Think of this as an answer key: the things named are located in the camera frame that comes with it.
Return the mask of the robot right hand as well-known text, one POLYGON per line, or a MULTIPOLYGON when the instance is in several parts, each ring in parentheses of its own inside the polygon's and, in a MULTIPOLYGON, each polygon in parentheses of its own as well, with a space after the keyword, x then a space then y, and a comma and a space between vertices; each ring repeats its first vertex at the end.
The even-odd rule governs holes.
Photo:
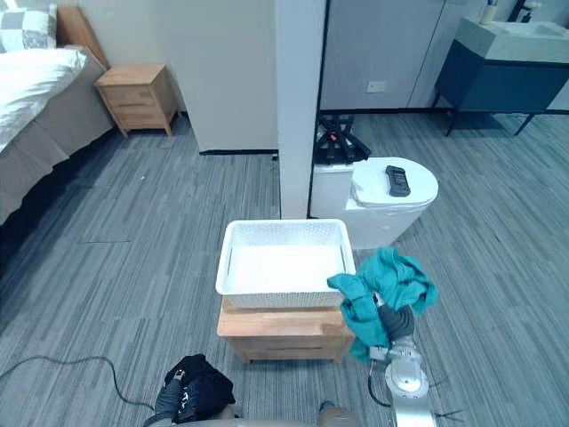
POLYGON ((414 315, 412 307, 404 307, 394 310, 390 308, 377 292, 373 293, 373 301, 377 307, 381 325, 386 331, 388 343, 391 344, 399 339, 413 337, 414 315))

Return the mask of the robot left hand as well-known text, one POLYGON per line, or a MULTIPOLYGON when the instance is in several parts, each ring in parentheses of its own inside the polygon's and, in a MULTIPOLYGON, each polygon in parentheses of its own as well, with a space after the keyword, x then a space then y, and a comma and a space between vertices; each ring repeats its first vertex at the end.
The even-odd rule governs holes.
POLYGON ((182 369, 177 370, 171 381, 160 390, 155 406, 156 419, 158 421, 167 420, 172 422, 177 417, 183 395, 182 380, 184 377, 185 371, 182 369))

